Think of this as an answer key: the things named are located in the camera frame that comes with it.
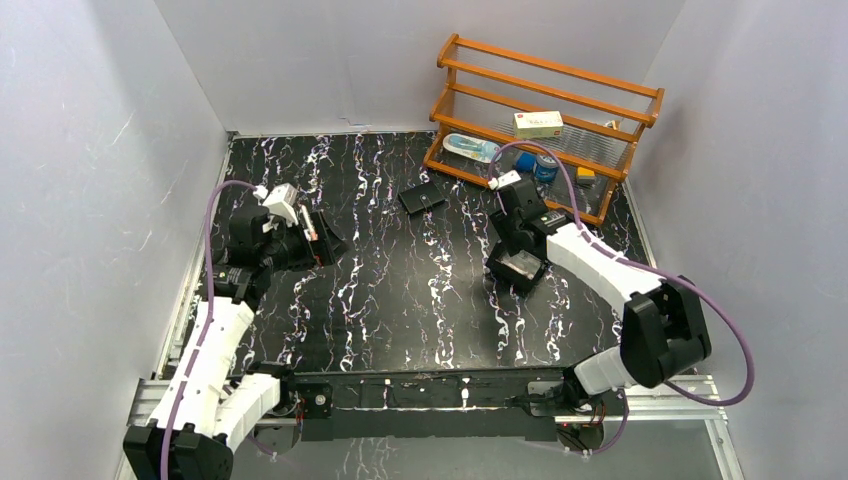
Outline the black leather card holder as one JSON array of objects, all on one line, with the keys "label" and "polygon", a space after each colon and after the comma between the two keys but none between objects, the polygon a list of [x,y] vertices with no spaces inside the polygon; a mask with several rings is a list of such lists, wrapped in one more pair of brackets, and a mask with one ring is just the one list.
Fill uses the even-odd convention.
[{"label": "black leather card holder", "polygon": [[412,216],[442,205],[446,197],[433,181],[428,181],[400,192],[398,200],[405,212]]}]

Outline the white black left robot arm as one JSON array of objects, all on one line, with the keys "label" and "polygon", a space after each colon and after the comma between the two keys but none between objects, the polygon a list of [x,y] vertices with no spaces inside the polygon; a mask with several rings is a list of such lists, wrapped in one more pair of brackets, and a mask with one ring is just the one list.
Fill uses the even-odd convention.
[{"label": "white black left robot arm", "polygon": [[166,391],[123,450],[139,479],[228,479],[241,443],[264,417],[324,418],[331,388],[302,383],[293,368],[255,362],[230,376],[238,344],[277,272],[334,265],[348,247],[322,212],[302,207],[293,222],[267,207],[236,210],[226,247],[212,254],[196,321]]}]

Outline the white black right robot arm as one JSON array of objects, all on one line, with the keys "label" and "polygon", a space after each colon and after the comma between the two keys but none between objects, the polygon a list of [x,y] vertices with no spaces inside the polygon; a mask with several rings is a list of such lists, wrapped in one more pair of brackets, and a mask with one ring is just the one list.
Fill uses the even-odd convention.
[{"label": "white black right robot arm", "polygon": [[530,180],[511,172],[489,185],[499,203],[489,216],[499,237],[486,262],[490,273],[528,293],[549,266],[559,266],[621,319],[617,346],[566,368],[560,385],[530,394],[531,404],[550,401],[587,414],[608,391],[656,387],[711,354],[701,302],[689,288],[626,265],[565,211],[550,209]]}]

